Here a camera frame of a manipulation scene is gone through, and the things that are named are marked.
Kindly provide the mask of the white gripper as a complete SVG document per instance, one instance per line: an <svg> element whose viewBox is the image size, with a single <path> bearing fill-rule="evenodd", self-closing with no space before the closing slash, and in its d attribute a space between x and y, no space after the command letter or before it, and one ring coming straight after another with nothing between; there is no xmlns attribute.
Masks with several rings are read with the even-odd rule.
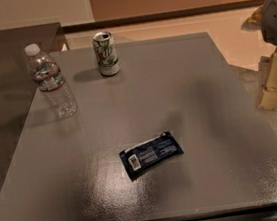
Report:
<svg viewBox="0 0 277 221"><path fill-rule="evenodd" d="M265 0L241 25L245 31L262 29L264 41L277 46L277 0ZM262 56L259 63L259 92L257 106L277 109L277 48L270 57Z"/></svg>

